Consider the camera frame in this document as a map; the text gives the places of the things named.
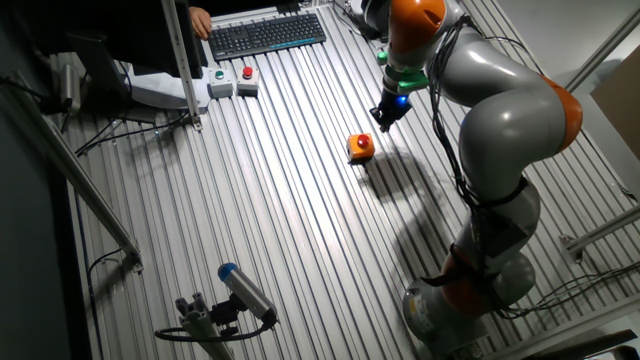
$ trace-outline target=vertical metal pole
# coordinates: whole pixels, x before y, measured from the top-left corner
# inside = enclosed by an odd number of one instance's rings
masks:
[[[582,82],[615,50],[624,39],[640,23],[640,8],[632,12],[618,28],[600,45],[593,55],[578,70],[578,73],[564,87],[569,92],[574,92]]]
[[[193,79],[191,78],[191,71],[189,70],[187,51],[184,49],[184,40],[182,39],[182,32],[180,31],[180,21],[178,21],[178,14],[176,13],[175,1],[162,0],[162,10],[164,11],[164,17],[167,21],[167,27],[169,28],[171,45],[173,45],[173,52],[176,56],[176,62],[178,63],[178,71],[180,72],[180,79],[182,79],[182,87],[184,88],[187,105],[189,106],[189,115],[191,115],[193,127],[196,130],[202,130],[198,102],[196,100],[196,93],[193,90]]]
[[[0,109],[9,115],[9,118],[24,132],[25,136],[31,138],[53,160],[60,172],[69,180],[100,220],[100,223],[124,250],[134,264],[134,270],[141,271],[142,259],[138,246],[133,242],[109,204],[100,195],[100,191],[62,138],[58,128],[40,114],[33,99],[20,90],[0,86]]]

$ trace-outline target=person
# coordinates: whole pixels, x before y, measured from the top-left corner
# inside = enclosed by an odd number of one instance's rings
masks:
[[[211,35],[211,16],[205,9],[197,6],[189,7],[189,14],[191,15],[191,26],[193,26],[196,36],[207,41]]]
[[[189,14],[191,14],[191,25],[195,35],[202,39],[209,39],[211,35],[211,15],[219,16],[232,14],[250,9],[258,9],[267,6],[265,3],[274,1],[265,0],[242,0],[242,1],[215,1],[215,0],[188,0]]]

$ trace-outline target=green button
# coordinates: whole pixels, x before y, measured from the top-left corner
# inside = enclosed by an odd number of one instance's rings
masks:
[[[378,65],[384,65],[389,60],[389,55],[386,51],[380,51],[378,55],[376,55],[376,60],[378,61]]]

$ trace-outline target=gray robot arm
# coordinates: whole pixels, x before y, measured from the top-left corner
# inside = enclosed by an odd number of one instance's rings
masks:
[[[488,44],[453,0],[393,0],[389,30],[382,99],[371,110],[383,132],[411,108],[416,89],[435,88],[432,103],[442,95],[471,107],[460,129],[460,174],[450,156],[470,215],[441,276],[416,280],[403,300],[418,338],[447,341],[534,285],[520,250],[535,232],[540,199],[522,172],[575,139],[582,111],[566,90]]]

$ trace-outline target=white box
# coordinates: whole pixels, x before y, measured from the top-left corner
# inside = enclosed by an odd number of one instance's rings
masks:
[[[256,68],[250,68],[251,77],[245,78],[244,73],[245,69],[250,67],[244,67],[238,71],[237,74],[237,89],[238,96],[258,96],[258,84],[260,83],[260,71]]]
[[[209,95],[213,99],[233,95],[233,81],[227,69],[209,69]]]

